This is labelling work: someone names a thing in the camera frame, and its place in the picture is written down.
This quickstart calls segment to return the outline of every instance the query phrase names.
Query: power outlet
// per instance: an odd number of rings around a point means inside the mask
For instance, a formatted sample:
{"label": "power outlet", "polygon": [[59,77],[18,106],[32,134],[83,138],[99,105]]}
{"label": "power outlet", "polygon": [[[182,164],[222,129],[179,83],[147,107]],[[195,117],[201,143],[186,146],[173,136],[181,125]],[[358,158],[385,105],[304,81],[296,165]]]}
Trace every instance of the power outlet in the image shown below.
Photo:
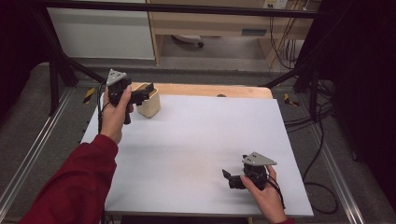
{"label": "power outlet", "polygon": [[275,8],[276,9],[285,9],[288,0],[276,0]]}
{"label": "power outlet", "polygon": [[265,0],[262,8],[275,8],[276,0]]}
{"label": "power outlet", "polygon": [[265,0],[262,8],[285,9],[288,0]]}

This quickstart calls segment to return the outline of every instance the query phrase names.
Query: beige cup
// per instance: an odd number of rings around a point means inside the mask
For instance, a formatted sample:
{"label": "beige cup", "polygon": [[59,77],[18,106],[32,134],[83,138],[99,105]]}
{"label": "beige cup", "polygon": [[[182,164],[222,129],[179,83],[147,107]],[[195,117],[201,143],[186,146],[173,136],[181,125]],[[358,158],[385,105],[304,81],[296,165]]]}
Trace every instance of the beige cup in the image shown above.
{"label": "beige cup", "polygon": [[[145,89],[149,83],[142,83],[135,90]],[[158,90],[154,87],[154,91],[149,94],[149,99],[144,101],[142,105],[137,106],[137,111],[145,116],[146,118],[152,118],[161,109],[160,94]]]}

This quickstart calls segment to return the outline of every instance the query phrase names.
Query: red long sleeve shirt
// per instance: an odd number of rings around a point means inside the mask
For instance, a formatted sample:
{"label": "red long sleeve shirt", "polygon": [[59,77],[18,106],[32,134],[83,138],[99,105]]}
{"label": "red long sleeve shirt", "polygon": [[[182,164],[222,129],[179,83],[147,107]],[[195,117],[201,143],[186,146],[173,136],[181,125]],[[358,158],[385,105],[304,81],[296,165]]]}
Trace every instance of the red long sleeve shirt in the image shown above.
{"label": "red long sleeve shirt", "polygon": [[[38,193],[21,224],[98,224],[116,171],[118,146],[98,134],[79,145]],[[288,219],[281,224],[293,224]]]}

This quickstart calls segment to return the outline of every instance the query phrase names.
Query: white table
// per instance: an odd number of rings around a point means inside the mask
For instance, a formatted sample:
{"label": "white table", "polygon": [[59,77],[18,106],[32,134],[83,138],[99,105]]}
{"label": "white table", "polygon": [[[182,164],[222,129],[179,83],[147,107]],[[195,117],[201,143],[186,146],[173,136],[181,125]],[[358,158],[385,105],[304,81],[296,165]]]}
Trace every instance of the white table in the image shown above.
{"label": "white table", "polygon": [[[136,111],[123,128],[107,213],[260,216],[248,191],[230,189],[221,171],[241,175],[242,155],[256,151],[277,161],[286,214],[313,216],[276,100],[160,96],[153,118]],[[96,132],[97,111],[83,141]]]}

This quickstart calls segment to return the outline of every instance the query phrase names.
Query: hand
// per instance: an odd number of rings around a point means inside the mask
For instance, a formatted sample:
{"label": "hand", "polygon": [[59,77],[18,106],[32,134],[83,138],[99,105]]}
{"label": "hand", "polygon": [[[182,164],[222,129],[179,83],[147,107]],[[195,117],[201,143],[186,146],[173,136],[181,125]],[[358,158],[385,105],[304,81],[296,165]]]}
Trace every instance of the hand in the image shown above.
{"label": "hand", "polygon": [[[266,167],[269,176],[276,180],[276,171],[274,168],[271,165],[267,165]],[[268,181],[271,181],[276,185],[272,178],[268,178]],[[259,190],[246,176],[241,175],[241,180],[248,191],[253,195],[262,215],[265,216],[270,223],[279,223],[288,219],[285,215],[279,195],[274,187],[267,183],[263,190]]]}
{"label": "hand", "polygon": [[122,138],[121,129],[125,120],[125,110],[129,113],[134,111],[134,106],[128,105],[131,99],[131,92],[131,85],[128,85],[120,98],[119,104],[115,107],[113,104],[109,103],[108,88],[106,87],[105,90],[103,100],[105,108],[103,109],[102,130],[100,134],[111,138],[116,144],[118,144]]}

